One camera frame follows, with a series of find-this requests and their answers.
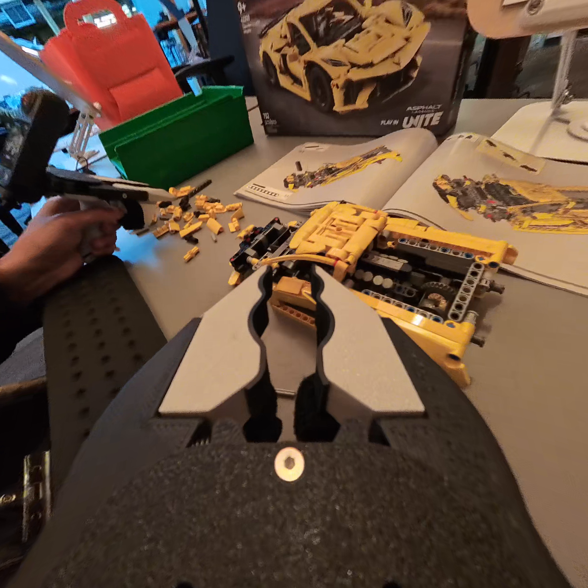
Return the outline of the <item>red storage bin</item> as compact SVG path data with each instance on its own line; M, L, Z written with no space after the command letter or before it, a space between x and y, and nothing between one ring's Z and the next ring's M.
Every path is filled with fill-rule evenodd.
M116 1L71 1L64 28L40 52L43 64L85 101L96 124L111 129L183 96L158 40L141 14Z

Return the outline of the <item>grey desk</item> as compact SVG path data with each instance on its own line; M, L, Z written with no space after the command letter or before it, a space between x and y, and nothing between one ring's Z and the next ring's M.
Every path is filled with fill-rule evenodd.
M307 141L351 144L365 138L265 136L261 114L247 98L254 144L187 180L212 183L205 194L235 202L234 191ZM465 99L453 132L493 135L532 100ZM156 239L123 229L116 254L170 340L230 290L229 257L235 235L213 242L207 229L200 253L185 263L188 247L175 236ZM587 298L501 273L502 296L487 296L479 312L484 348L469 346L472 379L465 390L499 441L518 480L534 524L575 587L587 587ZM272 383L279 390L283 439L293 438L292 394L315 369L311 329L270 311L263 340Z

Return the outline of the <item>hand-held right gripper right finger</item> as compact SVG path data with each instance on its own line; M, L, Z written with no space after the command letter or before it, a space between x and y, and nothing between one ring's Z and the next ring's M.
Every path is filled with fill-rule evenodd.
M331 442L350 420L371 429L380 419L424 417L424 404L391 336L396 325L319 266L311 269L311 293L316 363L296 397L296 439Z

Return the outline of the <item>instruction booklet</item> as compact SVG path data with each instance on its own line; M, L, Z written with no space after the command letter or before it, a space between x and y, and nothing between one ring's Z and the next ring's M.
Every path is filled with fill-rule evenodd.
M235 196L306 215L346 201L506 241L518 252L513 273L587 296L587 166L495 138L458 134L438 146L413 128L355 145L307 142Z

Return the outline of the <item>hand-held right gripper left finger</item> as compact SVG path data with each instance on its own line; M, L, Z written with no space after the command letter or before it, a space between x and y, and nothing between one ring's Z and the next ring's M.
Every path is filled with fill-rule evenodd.
M249 442L277 442L282 421L262 334L272 269L258 269L208 309L159 406L162 417L231 419Z

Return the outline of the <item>pile of yellow brick pieces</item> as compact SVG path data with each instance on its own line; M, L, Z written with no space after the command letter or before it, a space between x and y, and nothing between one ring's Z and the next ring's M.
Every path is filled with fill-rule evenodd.
M151 235L157 240L167 236L178 238L187 247L182 256L183 262L190 263L201 251L198 237L200 231L207 230L216 243L218 236L224 232L240 233L240 221L245 214L242 202L225 204L219 198L206 195L208 187L191 198L181 198L182 187L169 187L167 190L174 198L155 203L143 227L127 231L138 237Z

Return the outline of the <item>person's left hand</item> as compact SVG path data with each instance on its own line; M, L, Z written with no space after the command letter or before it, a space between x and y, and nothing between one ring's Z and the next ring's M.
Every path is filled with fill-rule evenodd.
M115 208L81 209L80 203L53 197L39 210L11 250L1 258L1 293L27 305L73 276L90 258L113 254L123 213Z

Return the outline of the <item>white document stand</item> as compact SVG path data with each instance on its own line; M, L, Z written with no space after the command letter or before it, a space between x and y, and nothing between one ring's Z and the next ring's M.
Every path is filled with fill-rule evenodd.
M562 36L550 101L521 108L493 136L520 151L587 163L587 100L574 99L569 72L577 34L587 29L587 1L467 1L473 28L488 39L537 33Z

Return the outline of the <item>yellow brick car model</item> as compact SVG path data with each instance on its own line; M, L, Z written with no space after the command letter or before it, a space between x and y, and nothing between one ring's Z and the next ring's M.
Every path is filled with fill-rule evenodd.
M274 218L238 235L230 258L234 287L260 266L272 270L270 304L300 323L315 325L310 269L319 266L381 317L391 319L461 388L471 383L463 356L476 334L475 303L489 292L517 250L392 217L382 210L330 202L304 223Z

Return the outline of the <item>toy car set box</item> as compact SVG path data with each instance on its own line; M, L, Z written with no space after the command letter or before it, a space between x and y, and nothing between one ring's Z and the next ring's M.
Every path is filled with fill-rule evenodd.
M378 137L454 125L465 1L234 1L267 135Z

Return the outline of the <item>green storage bin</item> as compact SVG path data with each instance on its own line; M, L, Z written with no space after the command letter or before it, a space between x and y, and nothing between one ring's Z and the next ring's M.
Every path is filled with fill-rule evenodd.
M205 86L99 135L127 180L167 189L254 143L241 86Z

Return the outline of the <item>black office chair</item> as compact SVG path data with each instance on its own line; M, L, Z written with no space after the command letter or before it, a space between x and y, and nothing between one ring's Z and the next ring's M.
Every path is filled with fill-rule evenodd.
M172 67L172 72L184 94L195 93L189 84L189 79L202 78L204 86L231 86L232 84L226 75L225 69L234 61L233 55L200 59L195 63L174 66Z

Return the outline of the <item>wooden frame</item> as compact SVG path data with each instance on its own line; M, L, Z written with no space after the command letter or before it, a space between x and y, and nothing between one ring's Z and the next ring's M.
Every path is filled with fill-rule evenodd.
M1 33L1 52L7 58L40 82L48 86L57 96L65 100L71 106L70 119L65 135L71 135L67 152L80 168L88 168L91 158L98 154L98 151L88 150L88 142L92 135L95 120L101 117L102 108L98 103L90 103L84 99L72 86L70 82L64 81L53 74L40 60L18 45L8 35Z

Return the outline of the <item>person's left forearm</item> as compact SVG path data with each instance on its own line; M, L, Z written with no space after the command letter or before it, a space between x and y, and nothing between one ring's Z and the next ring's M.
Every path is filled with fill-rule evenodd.
M1 270L1 363L23 338L40 328L41 297L38 281Z

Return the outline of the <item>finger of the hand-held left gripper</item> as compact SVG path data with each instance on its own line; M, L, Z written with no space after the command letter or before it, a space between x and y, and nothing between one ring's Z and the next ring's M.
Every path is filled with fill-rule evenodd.
M143 182L130 180L101 180L99 188L106 191L106 200L137 201L137 202L167 202L174 196L165 189L151 187Z

